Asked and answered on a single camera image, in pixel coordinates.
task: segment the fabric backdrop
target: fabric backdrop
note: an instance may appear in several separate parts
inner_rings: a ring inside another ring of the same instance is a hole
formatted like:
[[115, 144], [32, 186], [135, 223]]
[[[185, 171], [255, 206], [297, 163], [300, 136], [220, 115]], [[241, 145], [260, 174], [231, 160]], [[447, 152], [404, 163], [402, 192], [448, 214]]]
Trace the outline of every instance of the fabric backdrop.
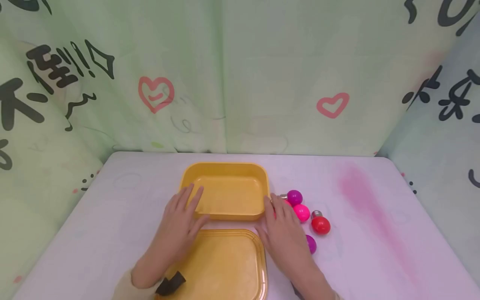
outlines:
[[480, 286], [479, 49], [477, 16], [379, 155], [396, 164]]
[[114, 151], [373, 156], [478, 8], [0, 0], [0, 298]]

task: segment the white table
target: white table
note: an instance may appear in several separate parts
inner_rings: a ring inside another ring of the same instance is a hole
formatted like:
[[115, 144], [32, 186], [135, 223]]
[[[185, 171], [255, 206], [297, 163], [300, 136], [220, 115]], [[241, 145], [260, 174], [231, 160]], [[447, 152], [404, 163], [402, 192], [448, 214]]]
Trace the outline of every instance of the white table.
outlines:
[[[108, 300], [150, 243], [183, 171], [198, 161], [262, 165], [275, 193], [302, 192], [332, 223], [315, 261], [349, 300], [480, 299], [480, 289], [385, 158], [117, 152], [15, 295], [15, 300]], [[207, 228], [247, 228], [215, 222]], [[268, 300], [296, 299], [267, 256]]]

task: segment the yellow lid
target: yellow lid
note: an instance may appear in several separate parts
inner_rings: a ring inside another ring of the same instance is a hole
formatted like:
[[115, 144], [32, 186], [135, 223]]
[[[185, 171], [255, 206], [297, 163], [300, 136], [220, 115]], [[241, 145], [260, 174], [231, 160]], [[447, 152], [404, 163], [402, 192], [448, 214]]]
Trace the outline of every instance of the yellow lid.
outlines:
[[264, 300], [268, 280], [260, 239], [246, 229], [201, 230], [187, 257], [167, 271], [186, 282], [157, 300]]
[[264, 212], [264, 196], [270, 193], [266, 171], [252, 163], [196, 163], [185, 170], [180, 188], [192, 182], [195, 187], [188, 202], [203, 186], [195, 212], [210, 214], [213, 220], [255, 221]]

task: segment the plastic container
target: plastic container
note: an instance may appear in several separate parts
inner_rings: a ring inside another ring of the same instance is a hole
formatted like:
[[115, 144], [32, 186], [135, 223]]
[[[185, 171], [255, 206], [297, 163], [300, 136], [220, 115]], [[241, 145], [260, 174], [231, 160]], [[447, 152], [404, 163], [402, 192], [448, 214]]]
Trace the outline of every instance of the plastic container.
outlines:
[[201, 230], [187, 257], [167, 271], [186, 282], [157, 300], [264, 300], [268, 290], [265, 251], [246, 229]]
[[264, 168], [252, 163], [201, 162], [189, 166], [180, 184], [194, 183], [190, 202], [200, 186], [204, 193], [195, 213], [213, 220], [255, 221], [264, 210], [263, 198], [270, 194]]

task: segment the beige sleeve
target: beige sleeve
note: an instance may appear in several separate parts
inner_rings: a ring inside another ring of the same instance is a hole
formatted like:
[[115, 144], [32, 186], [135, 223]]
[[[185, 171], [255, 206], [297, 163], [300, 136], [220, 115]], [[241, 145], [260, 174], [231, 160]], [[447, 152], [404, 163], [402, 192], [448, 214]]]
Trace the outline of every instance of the beige sleeve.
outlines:
[[151, 288], [138, 289], [132, 284], [131, 270], [120, 279], [113, 292], [112, 300], [154, 300], [155, 292], [162, 280]]

